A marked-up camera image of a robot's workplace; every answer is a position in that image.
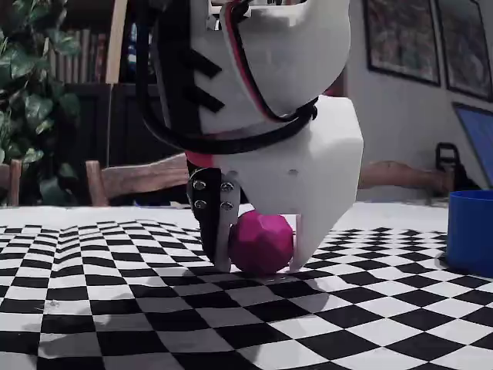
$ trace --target screw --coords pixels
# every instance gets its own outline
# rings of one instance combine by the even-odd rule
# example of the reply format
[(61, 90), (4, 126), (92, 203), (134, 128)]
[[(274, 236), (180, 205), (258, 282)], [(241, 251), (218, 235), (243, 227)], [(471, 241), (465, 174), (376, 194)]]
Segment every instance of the screw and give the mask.
[(203, 181), (199, 181), (199, 180), (193, 181), (193, 189), (195, 190), (204, 190), (206, 187), (207, 185)]
[(232, 210), (233, 207), (234, 206), (231, 202), (222, 202), (221, 203), (221, 208), (223, 208), (223, 210)]
[(230, 191), (233, 191), (234, 185), (232, 183), (222, 183), (221, 184), (221, 191), (225, 193), (229, 193)]
[(198, 209), (198, 210), (203, 210), (207, 207), (207, 202), (203, 201), (203, 200), (197, 200), (193, 206)]

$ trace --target houseplant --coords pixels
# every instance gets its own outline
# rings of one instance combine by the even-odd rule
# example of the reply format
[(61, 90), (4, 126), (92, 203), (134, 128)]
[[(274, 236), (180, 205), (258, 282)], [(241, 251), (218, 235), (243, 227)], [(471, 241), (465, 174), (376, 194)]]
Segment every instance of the houseplant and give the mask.
[(22, 204), (70, 205), (77, 176), (68, 158), (79, 101), (51, 76), (49, 48), (75, 55), (60, 27), (67, 0), (2, 2), (0, 18), (0, 163), (21, 159)]

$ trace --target chair backrest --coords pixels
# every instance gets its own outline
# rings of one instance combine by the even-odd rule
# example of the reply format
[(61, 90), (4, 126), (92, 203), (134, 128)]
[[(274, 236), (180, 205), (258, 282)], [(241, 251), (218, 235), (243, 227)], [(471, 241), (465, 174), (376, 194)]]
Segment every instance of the chair backrest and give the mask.
[(11, 207), (18, 206), (18, 194), (20, 190), (22, 174), (22, 161), (12, 160), (8, 164), (0, 164), (0, 188), (6, 189), (7, 205)]
[(179, 154), (142, 166), (118, 166), (101, 170), (98, 161), (86, 162), (92, 205), (109, 206), (120, 195), (148, 193), (185, 185), (189, 180), (185, 154)]

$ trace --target black cable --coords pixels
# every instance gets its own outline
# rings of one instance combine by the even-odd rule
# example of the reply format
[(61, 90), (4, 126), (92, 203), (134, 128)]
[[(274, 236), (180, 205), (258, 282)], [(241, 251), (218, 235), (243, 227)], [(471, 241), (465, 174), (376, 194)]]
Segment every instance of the black cable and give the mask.
[(314, 104), (300, 108), (298, 119), (279, 129), (257, 136), (250, 136), (234, 140), (215, 140), (207, 138), (192, 138), (175, 133), (161, 122), (153, 108), (148, 91), (148, 63), (149, 63), (149, 0), (138, 1), (137, 16), (137, 43), (136, 43), (136, 93), (137, 101), (143, 115), (143, 121), (147, 129), (157, 138), (170, 146), (193, 153), (227, 155), (247, 153), (271, 146), (297, 135), (317, 114)]

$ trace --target laptop screen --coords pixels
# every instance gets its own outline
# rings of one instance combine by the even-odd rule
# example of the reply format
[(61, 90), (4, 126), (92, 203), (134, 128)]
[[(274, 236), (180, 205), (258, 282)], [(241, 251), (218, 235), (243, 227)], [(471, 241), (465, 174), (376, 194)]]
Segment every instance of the laptop screen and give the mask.
[(492, 188), (493, 112), (458, 103), (454, 104), (454, 108), (485, 173), (488, 186)]

